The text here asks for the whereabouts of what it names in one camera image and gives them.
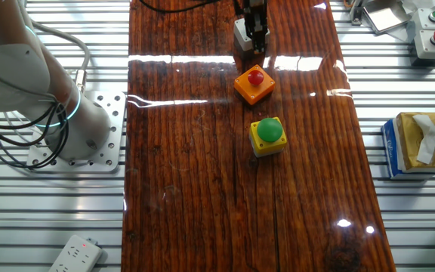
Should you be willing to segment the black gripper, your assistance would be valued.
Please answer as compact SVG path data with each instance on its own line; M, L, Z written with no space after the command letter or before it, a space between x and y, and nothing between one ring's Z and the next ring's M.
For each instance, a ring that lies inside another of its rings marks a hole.
M268 42L267 0L242 1L246 33L246 49L254 54L264 54Z

